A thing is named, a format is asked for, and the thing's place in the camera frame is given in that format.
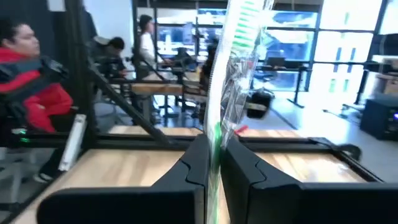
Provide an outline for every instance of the man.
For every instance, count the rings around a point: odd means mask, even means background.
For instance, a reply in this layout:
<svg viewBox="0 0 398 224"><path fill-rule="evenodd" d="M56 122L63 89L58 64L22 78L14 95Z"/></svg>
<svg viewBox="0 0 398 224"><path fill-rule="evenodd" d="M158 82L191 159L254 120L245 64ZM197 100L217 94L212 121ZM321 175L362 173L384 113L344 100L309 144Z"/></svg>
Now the man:
<svg viewBox="0 0 398 224"><path fill-rule="evenodd" d="M155 68L156 54L154 41L152 39L152 35L154 34L154 23L152 22L151 16L141 15L139 18L139 28L141 29L139 47L141 59L145 60L150 66ZM157 56L157 62L164 65L170 65L172 61L169 59L163 60L160 56Z"/></svg>
<svg viewBox="0 0 398 224"><path fill-rule="evenodd" d="M91 56L94 61L99 64L99 70L105 74L107 78L124 78L127 75L126 67L120 56L124 50L124 41L121 37L106 39L100 36L94 37L91 48ZM109 68L116 66L113 70L117 74L109 74Z"/></svg>

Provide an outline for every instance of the wooden tabletop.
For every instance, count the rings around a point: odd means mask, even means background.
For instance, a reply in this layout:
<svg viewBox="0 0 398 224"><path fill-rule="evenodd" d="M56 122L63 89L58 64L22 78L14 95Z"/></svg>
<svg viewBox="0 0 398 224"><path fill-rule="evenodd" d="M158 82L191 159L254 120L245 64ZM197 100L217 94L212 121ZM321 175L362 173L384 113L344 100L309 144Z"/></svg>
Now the wooden tabletop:
<svg viewBox="0 0 398 224"><path fill-rule="evenodd" d="M161 128L164 133L196 136L198 129ZM146 134L140 127L115 126L111 133ZM294 137L295 131L248 130L245 135L260 137ZM70 187L136 187L151 186L182 156L172 151L90 150L77 164L56 180L13 223L35 224L39 203L60 189ZM362 182L357 174L329 154L257 154L286 174L302 182ZM219 224L229 223L222 184L219 191Z"/></svg>
<svg viewBox="0 0 398 224"><path fill-rule="evenodd" d="M160 75L164 76L166 79L167 76L164 73L160 72ZM184 80L191 81L191 82L198 82L200 76L197 72L185 72ZM161 81L161 79L155 74L151 73L144 80L150 81ZM132 91L137 94L142 95L156 95L156 94L167 94L167 95L181 95L182 94L182 85L180 84L166 84L166 83L133 83L131 84Z"/></svg>

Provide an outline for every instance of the red object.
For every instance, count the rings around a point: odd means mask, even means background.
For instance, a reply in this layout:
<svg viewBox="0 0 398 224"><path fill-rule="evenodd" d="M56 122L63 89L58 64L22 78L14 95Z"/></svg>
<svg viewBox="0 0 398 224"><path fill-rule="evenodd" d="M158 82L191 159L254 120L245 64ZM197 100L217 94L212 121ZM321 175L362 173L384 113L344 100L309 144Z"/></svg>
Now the red object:
<svg viewBox="0 0 398 224"><path fill-rule="evenodd" d="M242 132L244 132L245 130L247 130L247 128L249 128L249 126L244 125L242 128L239 128L239 129L235 130L235 134L242 133Z"/></svg>
<svg viewBox="0 0 398 224"><path fill-rule="evenodd" d="M25 59L23 55L0 47L0 62L16 62L23 59ZM0 92L19 88L39 76L40 73L38 71L19 74L8 83L0 83ZM27 120L35 128L54 133L55 129L52 126L49 116L67 114L72 103L72 98L62 86L58 83L54 83L40 93L24 101L24 106L27 109Z"/></svg>

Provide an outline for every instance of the woman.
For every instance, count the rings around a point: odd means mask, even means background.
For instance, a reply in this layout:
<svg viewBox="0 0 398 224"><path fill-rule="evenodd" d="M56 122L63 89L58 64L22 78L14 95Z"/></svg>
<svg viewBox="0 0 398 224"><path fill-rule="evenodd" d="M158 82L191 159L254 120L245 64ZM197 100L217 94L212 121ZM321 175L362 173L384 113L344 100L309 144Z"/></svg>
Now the woman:
<svg viewBox="0 0 398 224"><path fill-rule="evenodd" d="M39 55L39 41L27 24L14 22L10 19L0 19L0 63L17 62L36 58ZM0 91L16 89L38 76L40 76L38 71L31 71L18 74L12 80L2 79ZM72 103L69 94L58 83L50 85L47 89L23 102L27 110L29 124L33 128L47 133L56 131L50 116L67 114ZM38 182L50 181L58 172L62 154L63 149L55 150L50 160L40 169L34 179Z"/></svg>

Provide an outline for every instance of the white shirt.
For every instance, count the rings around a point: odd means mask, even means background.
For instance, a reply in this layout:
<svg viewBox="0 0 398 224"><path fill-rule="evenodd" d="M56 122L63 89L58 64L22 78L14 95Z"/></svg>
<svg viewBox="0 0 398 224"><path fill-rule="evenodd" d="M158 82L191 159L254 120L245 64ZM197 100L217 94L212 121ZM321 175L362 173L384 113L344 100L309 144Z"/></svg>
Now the white shirt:
<svg viewBox="0 0 398 224"><path fill-rule="evenodd" d="M139 47L139 53L141 54L141 57L149 63L152 67L155 67L155 46L154 46L154 41L152 40L152 36L150 33L146 32L140 36L140 47ZM158 56L157 57L157 62L161 63L163 60Z"/></svg>

